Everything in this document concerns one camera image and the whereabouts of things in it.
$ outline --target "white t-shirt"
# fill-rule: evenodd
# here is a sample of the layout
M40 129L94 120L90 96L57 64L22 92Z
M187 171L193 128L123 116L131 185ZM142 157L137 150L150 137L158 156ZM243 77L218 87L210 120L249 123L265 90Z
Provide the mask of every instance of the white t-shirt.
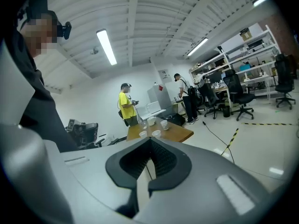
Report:
M178 87L179 88L183 88L183 96L188 96L188 89L190 88L190 83L189 83L189 81L186 81L184 78L180 78L178 81L177 81L177 83L178 83Z

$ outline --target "gray floor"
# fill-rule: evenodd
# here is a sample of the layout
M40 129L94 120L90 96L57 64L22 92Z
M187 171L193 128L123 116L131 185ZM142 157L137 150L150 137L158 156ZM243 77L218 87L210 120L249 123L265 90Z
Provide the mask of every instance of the gray floor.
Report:
M295 81L295 89L290 94L299 104L299 82ZM269 192L272 192L286 182L298 161L299 139L296 136L299 118L298 104L293 105L293 109L290 110L286 103L277 108L274 98L270 101L259 98L248 106L254 109L254 120L251 120L247 114L243 114L239 121L236 121L237 114L224 118L222 113L218 113L216 119L213 119L212 114L207 117L200 115L194 125L186 126L187 129L194 131L194 135L184 143L222 153L226 148L225 144L210 133L202 121L226 144L230 143L238 128L239 131L230 147L235 164L254 176ZM255 126L242 123L294 125ZM229 151L225 152L224 157L232 161ZM149 170L153 176L154 166L149 165ZM144 170L137 182L140 208L146 205L149 199L147 193L149 181L150 177Z

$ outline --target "man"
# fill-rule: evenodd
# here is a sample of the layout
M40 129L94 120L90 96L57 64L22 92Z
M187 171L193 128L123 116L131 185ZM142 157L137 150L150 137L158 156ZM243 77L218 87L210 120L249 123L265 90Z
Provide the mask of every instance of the man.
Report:
M130 86L128 83L123 83L121 85L121 92L118 97L118 103L120 104L122 117L124 120L130 125L134 126L138 124L136 112L134 110L134 105L137 103L131 103L126 93L130 90Z
M186 81L180 74L176 73L174 75L175 82L178 81L179 87L179 97L183 98L186 113L188 116L188 121L186 122L187 125L193 125L193 120L198 120L197 118L197 110L195 102L192 100L191 97L188 95L188 89L190 88L189 81Z
M47 11L23 23L19 33L15 28L6 38L9 52L35 93L27 105L20 125L37 132L42 139L56 143L60 152L77 150L56 111L55 102L44 87L42 74L36 69L34 57L57 40L57 17Z

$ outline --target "black office chair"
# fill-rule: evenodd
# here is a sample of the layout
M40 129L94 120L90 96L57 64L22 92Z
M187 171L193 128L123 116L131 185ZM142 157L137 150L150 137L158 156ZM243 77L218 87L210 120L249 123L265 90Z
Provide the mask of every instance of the black office chair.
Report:
M276 56L275 68L278 73L278 85L275 86L275 90L284 94L283 97L276 99L276 103L280 100L276 107L278 108L281 103L287 102L290 105L291 110L292 104L290 103L290 100L294 101L294 104L296 104L296 100L286 96L287 93L291 92L293 89L293 79L289 61L284 54Z
M215 108L219 100L216 98L213 89L211 88L211 85L209 83L205 83L202 87L198 88L198 91L202 95L203 99L205 100L205 97L207 98L208 102L205 102L205 106L207 108L212 108L208 112L205 113L205 117L207 114L214 114L213 119L215 119L215 114L216 112L222 112L222 109L220 108Z
M244 108L244 105L252 101L255 98L255 95L244 93L239 77L234 70L227 70L225 72L225 77L223 80L225 84L228 86L230 100L233 103L241 105L241 108L239 110L233 111L231 112L231 114L233 115L234 113L240 112L237 117L237 121L239 121L239 117L242 113L247 113L251 115L251 119L253 119L253 114L249 113L248 110L251 110L251 112L253 112L254 110L252 108Z

